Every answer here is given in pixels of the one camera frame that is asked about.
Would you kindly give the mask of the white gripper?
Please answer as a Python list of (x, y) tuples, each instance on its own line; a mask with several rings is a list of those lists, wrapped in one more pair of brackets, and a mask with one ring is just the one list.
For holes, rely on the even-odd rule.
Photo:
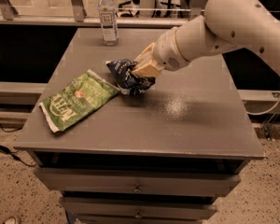
[[(177, 28), (174, 27), (163, 33), (157, 41), (149, 44), (134, 60), (138, 64), (132, 73), (137, 77), (158, 77), (163, 69), (167, 71), (177, 71), (189, 65), (178, 50), (175, 34)], [(148, 62), (153, 58), (157, 63)]]

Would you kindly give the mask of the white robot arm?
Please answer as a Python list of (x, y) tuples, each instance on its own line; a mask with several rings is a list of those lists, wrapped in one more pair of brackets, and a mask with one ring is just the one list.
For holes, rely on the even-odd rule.
[(238, 48), (252, 51), (280, 76), (280, 21), (259, 0), (208, 0), (204, 14), (148, 45), (135, 58), (132, 73), (157, 77)]

